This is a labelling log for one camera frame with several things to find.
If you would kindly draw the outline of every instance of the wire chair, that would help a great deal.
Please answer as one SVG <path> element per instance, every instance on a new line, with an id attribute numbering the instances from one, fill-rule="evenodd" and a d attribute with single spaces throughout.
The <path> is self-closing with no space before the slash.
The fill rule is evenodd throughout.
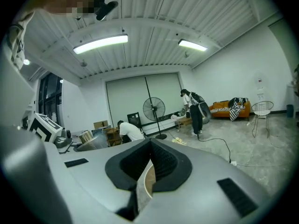
<path id="1" fill-rule="evenodd" d="M 258 102 L 256 104 L 254 104 L 251 107 L 252 111 L 255 114 L 254 127 L 253 127 L 252 132 L 251 132 L 253 137 L 256 137 L 259 117 L 266 117 L 266 130 L 268 132 L 267 138 L 270 136 L 268 114 L 270 114 L 270 112 L 271 112 L 270 110 L 273 108 L 273 106 L 274 106 L 274 104 L 271 101 L 261 101 L 261 102 Z"/>

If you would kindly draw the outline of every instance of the concrete floor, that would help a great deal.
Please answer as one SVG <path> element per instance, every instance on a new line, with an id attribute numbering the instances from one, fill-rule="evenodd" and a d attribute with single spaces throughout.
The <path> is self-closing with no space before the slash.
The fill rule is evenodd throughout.
<path id="1" fill-rule="evenodd" d="M 254 138 L 251 133 L 254 126 L 253 118 L 254 116 L 250 117 L 249 125 L 246 119 L 233 122 L 229 119 L 212 119 L 203 126 L 200 139 L 224 139 L 231 151 L 231 160 L 236 161 L 240 170 L 263 185 L 272 196 L 282 188 L 292 171 L 299 149 L 299 129 L 295 119 L 287 118 L 286 114 L 273 114 L 268 116 L 270 138 L 267 138 L 265 119 L 259 119 Z M 191 135 L 191 131 L 192 125 L 188 125 L 186 129 L 182 127 L 180 132 L 171 129 L 163 133 L 167 135 L 166 140 L 172 141 L 179 137 L 187 146 L 217 154 L 228 160 L 229 153 L 224 141 L 199 142 L 196 136 Z M 144 188 L 145 174 L 150 166 L 151 162 L 138 181 L 137 197 L 140 210 L 150 201 Z"/>

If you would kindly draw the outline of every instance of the ceiling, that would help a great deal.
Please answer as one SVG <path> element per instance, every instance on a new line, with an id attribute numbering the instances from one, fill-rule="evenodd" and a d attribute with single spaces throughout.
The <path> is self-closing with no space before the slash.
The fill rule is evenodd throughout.
<path id="1" fill-rule="evenodd" d="M 116 0 L 103 21 L 93 14 L 79 21 L 37 11 L 25 34 L 25 55 L 77 84 L 80 79 L 137 66 L 194 67 L 278 11 L 271 0 Z M 80 43 L 128 34 L 128 43 L 75 54 Z M 201 44 L 197 51 L 180 39 Z"/>

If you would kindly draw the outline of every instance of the fluorescent light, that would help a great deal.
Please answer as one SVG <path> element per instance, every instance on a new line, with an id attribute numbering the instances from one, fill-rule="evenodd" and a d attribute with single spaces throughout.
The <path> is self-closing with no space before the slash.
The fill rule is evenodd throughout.
<path id="1" fill-rule="evenodd" d="M 205 51 L 207 49 L 206 47 L 203 47 L 203 46 L 198 45 L 198 44 L 193 43 L 193 42 L 186 41 L 184 39 L 181 39 L 178 42 L 178 45 L 182 46 L 182 47 L 189 47 L 189 48 L 193 48 L 193 49 L 196 49 L 196 50 L 202 50 L 202 51 Z"/>
<path id="2" fill-rule="evenodd" d="M 27 60 L 27 59 L 25 59 L 25 60 L 23 61 L 23 64 L 24 64 L 24 65 L 29 65 L 29 64 L 30 64 L 30 61 Z"/>
<path id="3" fill-rule="evenodd" d="M 122 34 L 118 36 L 112 36 L 107 38 L 98 39 L 92 42 L 88 42 L 79 46 L 74 47 L 74 52 L 76 54 L 81 54 L 88 50 L 96 49 L 98 47 L 104 47 L 108 45 L 118 44 L 118 43 L 125 43 L 128 42 L 128 35 Z"/>

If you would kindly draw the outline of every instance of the window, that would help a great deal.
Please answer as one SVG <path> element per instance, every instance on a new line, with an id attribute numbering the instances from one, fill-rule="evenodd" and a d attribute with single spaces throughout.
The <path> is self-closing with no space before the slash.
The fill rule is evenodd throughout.
<path id="1" fill-rule="evenodd" d="M 47 115 L 57 124 L 63 125 L 60 123 L 57 108 L 57 106 L 62 103 L 62 83 L 60 80 L 62 80 L 60 77 L 52 73 L 41 80 L 38 98 L 38 112 Z"/>

